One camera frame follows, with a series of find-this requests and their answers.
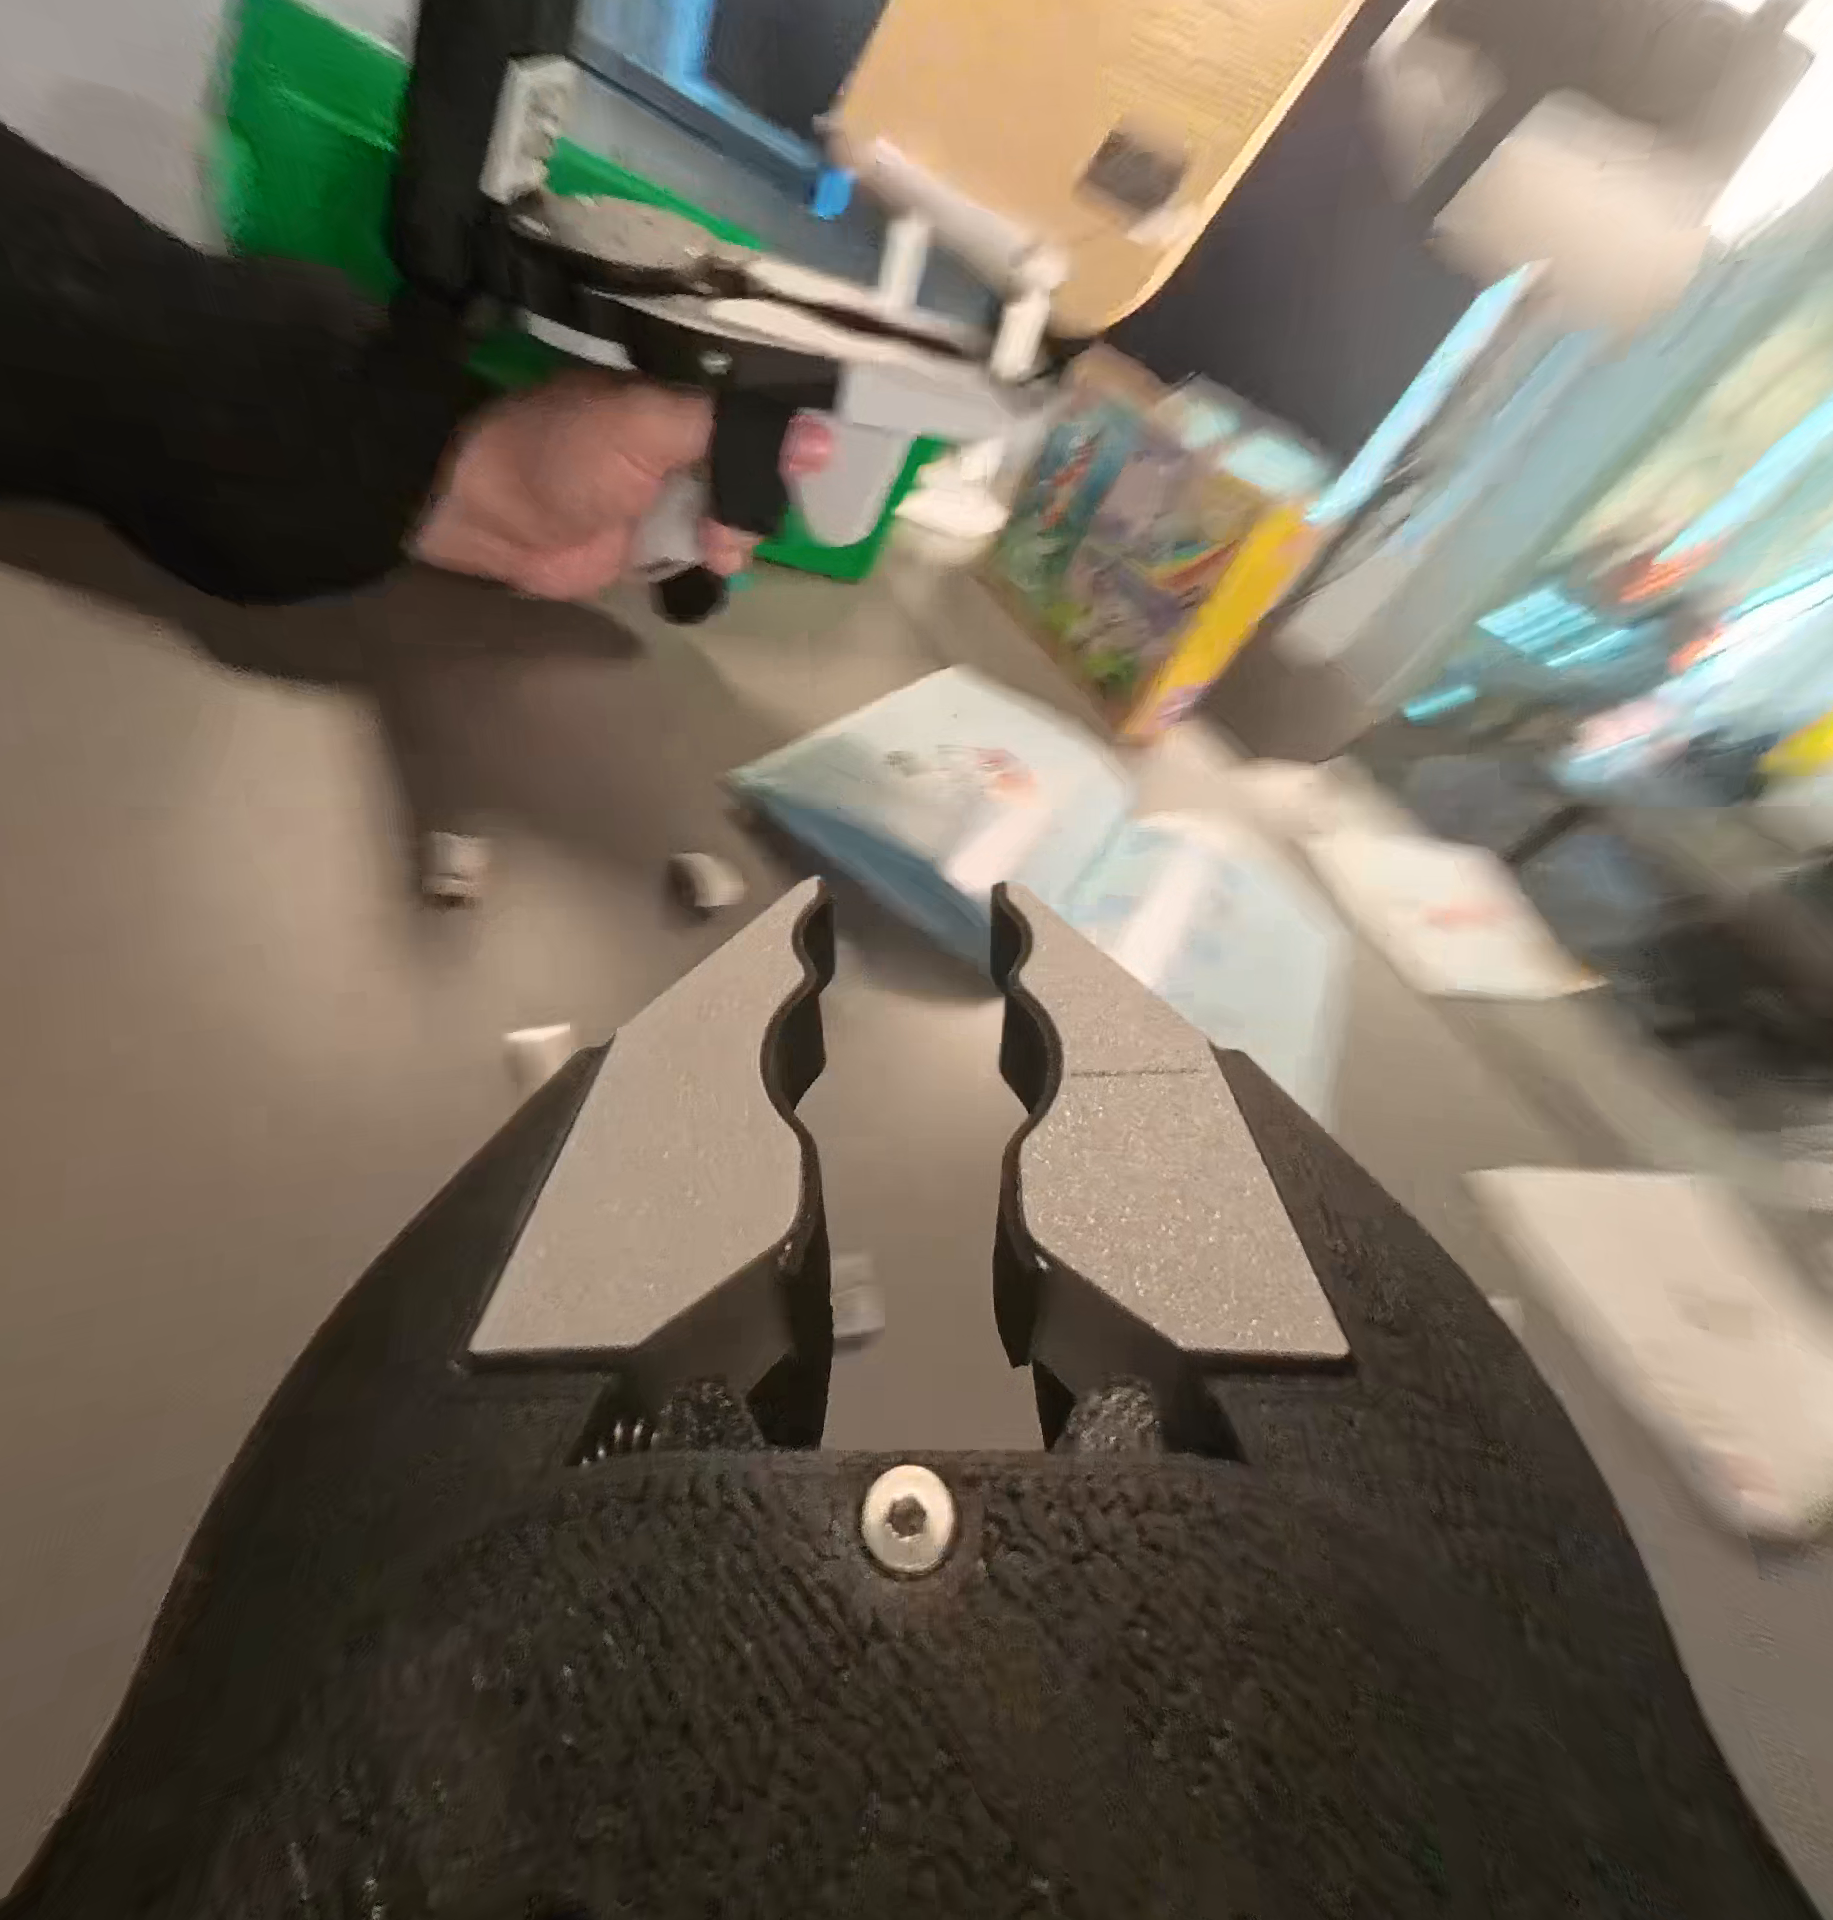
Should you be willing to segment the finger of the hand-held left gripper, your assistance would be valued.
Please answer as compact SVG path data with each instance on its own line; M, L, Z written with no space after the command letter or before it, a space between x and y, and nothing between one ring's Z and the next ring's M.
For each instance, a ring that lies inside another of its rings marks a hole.
M881 313L909 320L918 310L930 253L942 247L1000 297L1000 324L986 356L994 377L1034 377L1053 298L1070 277L1068 251L883 137L856 148L856 183L889 214L875 290Z
M798 408L830 434L826 464L798 479L798 519L814 541L858 541L886 516L918 440L957 446L942 485L942 527L986 536L1000 526L998 474L1044 402L1045 377L994 371L822 371L798 380Z

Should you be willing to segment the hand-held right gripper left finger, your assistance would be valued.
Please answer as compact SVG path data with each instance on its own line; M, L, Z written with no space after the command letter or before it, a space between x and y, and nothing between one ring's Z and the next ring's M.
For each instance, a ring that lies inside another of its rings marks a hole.
M777 1448L823 1441L834 1309L823 1172L826 881L795 884L626 1020L471 1330L493 1368L591 1364L650 1412L723 1382Z

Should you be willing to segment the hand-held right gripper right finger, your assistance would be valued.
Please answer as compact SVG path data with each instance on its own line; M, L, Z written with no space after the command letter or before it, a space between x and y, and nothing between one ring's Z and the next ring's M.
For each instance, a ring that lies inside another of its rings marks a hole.
M1048 1451L1128 1400L1143 1448L1238 1451L1221 1390L1353 1350L1197 1029L1018 883L992 896L1001 1150L994 1309Z

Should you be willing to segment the green plastic bin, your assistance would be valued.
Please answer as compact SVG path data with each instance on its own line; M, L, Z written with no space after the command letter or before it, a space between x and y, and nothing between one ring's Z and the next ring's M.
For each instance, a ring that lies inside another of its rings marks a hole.
M407 61L334 13L298 2L230 3L230 49L217 58L211 199L230 251L327 266L358 293L389 304L398 269L387 243ZM634 171L568 132L549 178L569 192L617 192L695 218L712 236L757 245L759 232L695 204L659 177ZM498 324L471 353L494 393L534 386L568 356ZM803 509L759 549L764 562L839 583L867 582L897 509L952 444L916 438L886 492L875 527L858 539L822 538Z

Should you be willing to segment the person's left forearm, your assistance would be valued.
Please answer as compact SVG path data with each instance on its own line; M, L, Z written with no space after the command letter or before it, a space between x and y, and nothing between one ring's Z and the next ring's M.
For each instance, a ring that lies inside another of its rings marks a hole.
M304 603L404 561L481 399L458 311L200 250L0 123L0 498Z

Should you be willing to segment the colourful lego box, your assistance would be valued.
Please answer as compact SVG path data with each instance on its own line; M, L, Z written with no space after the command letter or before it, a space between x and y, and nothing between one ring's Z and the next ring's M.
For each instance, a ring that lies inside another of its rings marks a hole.
M981 579L1107 731L1145 745L1184 718L1315 551L1333 464L1201 377L1161 385L1081 353Z

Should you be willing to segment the person's left hand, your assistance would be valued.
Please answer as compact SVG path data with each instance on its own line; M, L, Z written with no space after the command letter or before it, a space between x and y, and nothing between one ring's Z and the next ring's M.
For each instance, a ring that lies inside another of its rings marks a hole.
M591 600L630 571L640 521L712 430L709 397L557 371L459 428L406 555L544 603Z

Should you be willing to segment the tan wooden board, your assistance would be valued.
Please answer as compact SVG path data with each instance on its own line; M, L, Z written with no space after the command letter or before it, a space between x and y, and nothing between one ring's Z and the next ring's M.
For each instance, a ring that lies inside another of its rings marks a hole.
M1062 245L1048 331L1095 338L1186 260L1362 2L895 2L827 116Z

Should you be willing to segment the light blue instruction booklet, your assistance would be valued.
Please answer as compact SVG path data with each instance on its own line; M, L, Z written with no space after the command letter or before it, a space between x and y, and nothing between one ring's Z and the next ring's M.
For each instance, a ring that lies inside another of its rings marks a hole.
M987 968L1025 887L1216 1047L1334 1117L1353 940L1257 830L1145 811L1122 759L950 667L761 756L735 800L955 958Z

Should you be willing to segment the blurred colourful display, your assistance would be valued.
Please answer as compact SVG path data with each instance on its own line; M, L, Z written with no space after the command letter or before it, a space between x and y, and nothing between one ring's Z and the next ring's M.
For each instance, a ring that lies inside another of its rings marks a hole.
M1833 210L1630 345L1530 331L1456 400L1282 627L1270 751L1755 804L1833 707Z

